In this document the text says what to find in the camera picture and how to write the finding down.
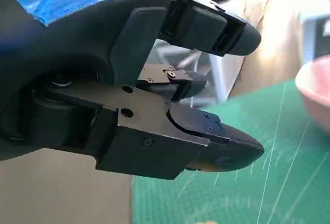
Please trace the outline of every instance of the pink bowl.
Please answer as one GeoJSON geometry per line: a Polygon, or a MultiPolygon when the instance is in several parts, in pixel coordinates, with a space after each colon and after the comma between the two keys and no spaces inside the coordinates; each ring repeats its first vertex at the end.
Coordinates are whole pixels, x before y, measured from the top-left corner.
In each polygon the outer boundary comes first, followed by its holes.
{"type": "Polygon", "coordinates": [[[330,132],[330,56],[305,64],[295,78],[311,117],[330,132]]]}

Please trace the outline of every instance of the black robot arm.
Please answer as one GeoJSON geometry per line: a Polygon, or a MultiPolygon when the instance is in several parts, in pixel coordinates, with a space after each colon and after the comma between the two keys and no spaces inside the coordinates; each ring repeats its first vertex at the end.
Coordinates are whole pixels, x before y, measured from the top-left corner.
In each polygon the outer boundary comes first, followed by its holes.
{"type": "Polygon", "coordinates": [[[0,8],[2,158],[51,148],[93,156],[99,170],[174,179],[263,154],[216,115],[178,104],[204,76],[145,64],[157,38],[219,56],[254,51],[258,31],[218,4],[103,0],[46,26],[17,0],[0,8]]]}

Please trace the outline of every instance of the green cutting mat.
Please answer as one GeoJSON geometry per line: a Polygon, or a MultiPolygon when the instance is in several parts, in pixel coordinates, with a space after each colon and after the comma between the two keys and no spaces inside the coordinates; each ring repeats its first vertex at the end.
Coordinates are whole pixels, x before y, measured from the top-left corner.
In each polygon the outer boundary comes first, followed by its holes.
{"type": "Polygon", "coordinates": [[[135,177],[134,224],[330,223],[330,137],[309,121],[293,81],[207,111],[255,137],[265,154],[229,173],[135,177]]]}

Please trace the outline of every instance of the screw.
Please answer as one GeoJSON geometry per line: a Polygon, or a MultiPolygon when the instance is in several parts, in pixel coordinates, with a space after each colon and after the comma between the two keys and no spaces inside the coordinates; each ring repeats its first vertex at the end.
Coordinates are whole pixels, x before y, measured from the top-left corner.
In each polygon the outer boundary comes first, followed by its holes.
{"type": "Polygon", "coordinates": [[[142,145],[143,146],[151,146],[151,145],[153,145],[153,140],[151,140],[151,139],[143,139],[142,140],[142,145]]]}
{"type": "Polygon", "coordinates": [[[166,74],[171,77],[171,78],[175,78],[176,74],[173,71],[167,71],[166,74]]]}

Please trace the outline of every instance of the hole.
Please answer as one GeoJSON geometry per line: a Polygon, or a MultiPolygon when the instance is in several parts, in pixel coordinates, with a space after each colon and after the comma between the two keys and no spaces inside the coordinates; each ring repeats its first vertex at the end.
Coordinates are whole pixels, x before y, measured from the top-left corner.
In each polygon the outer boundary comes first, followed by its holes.
{"type": "Polygon", "coordinates": [[[133,112],[130,109],[123,108],[120,112],[125,117],[133,117],[133,112]]]}
{"type": "Polygon", "coordinates": [[[133,92],[133,89],[129,86],[123,86],[122,87],[123,91],[125,91],[126,93],[131,94],[133,92]]]}

